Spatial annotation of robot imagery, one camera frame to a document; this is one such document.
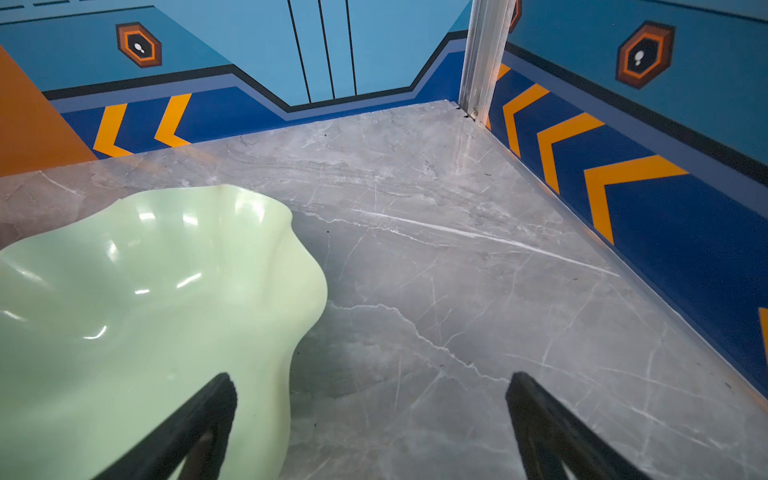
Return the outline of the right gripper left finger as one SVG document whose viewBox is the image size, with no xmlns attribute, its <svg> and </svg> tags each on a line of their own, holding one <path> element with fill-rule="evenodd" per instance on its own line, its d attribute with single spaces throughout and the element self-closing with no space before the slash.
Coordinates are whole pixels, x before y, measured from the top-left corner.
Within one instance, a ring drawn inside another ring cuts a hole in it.
<svg viewBox="0 0 768 480">
<path fill-rule="evenodd" d="M 234 383 L 213 377 L 130 451 L 97 475 L 99 479 L 219 477 L 237 409 Z"/>
</svg>

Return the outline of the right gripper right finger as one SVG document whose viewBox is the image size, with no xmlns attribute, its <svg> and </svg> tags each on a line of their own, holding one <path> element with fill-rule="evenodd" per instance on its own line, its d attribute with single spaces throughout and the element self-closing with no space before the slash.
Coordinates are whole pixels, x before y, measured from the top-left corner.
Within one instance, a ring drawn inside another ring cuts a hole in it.
<svg viewBox="0 0 768 480">
<path fill-rule="evenodd" d="M 646 479 L 532 376 L 512 375 L 505 395 L 529 479 Z"/>
</svg>

